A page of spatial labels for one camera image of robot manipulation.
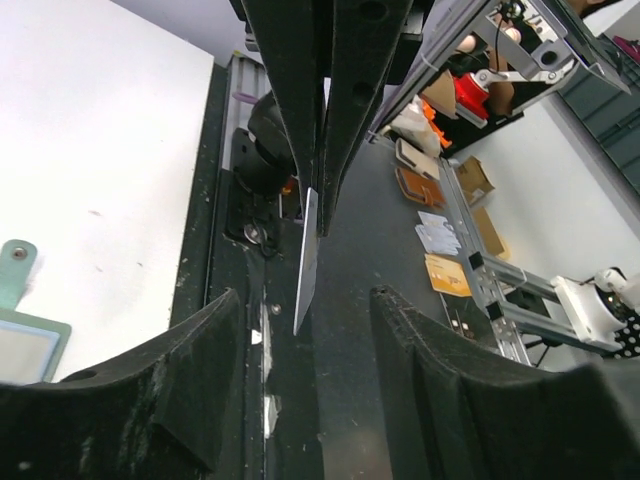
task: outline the screw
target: screw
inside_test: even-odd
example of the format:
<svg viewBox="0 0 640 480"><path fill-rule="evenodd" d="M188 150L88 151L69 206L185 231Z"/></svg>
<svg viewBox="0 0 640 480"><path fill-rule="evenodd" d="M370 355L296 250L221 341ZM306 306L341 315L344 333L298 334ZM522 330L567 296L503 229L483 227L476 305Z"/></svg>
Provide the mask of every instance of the screw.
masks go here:
<svg viewBox="0 0 640 480"><path fill-rule="evenodd" d="M244 236L251 243L258 244L260 243L260 232L253 225L245 225L244 226Z"/></svg>
<svg viewBox="0 0 640 480"><path fill-rule="evenodd" d="M24 260L27 258L27 251L22 247L17 247L13 249L11 256L16 260Z"/></svg>

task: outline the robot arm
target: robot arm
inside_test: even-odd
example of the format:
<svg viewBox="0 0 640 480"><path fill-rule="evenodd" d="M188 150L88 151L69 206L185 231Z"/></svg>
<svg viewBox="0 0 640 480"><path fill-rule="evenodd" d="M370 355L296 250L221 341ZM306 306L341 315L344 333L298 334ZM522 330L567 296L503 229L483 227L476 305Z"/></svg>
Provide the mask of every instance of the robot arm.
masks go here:
<svg viewBox="0 0 640 480"><path fill-rule="evenodd" d="M491 70L480 70L477 73L470 74L478 86L488 91L489 85L498 82L542 82L547 85L554 85L562 80L566 73L573 68L573 63L558 72L542 71L534 75L531 79L526 79L518 72L492 72Z"/></svg>
<svg viewBox="0 0 640 480"><path fill-rule="evenodd" d="M619 269L608 268L598 272L593 281L598 288L616 294L627 307L640 313L640 274L627 280Z"/></svg>

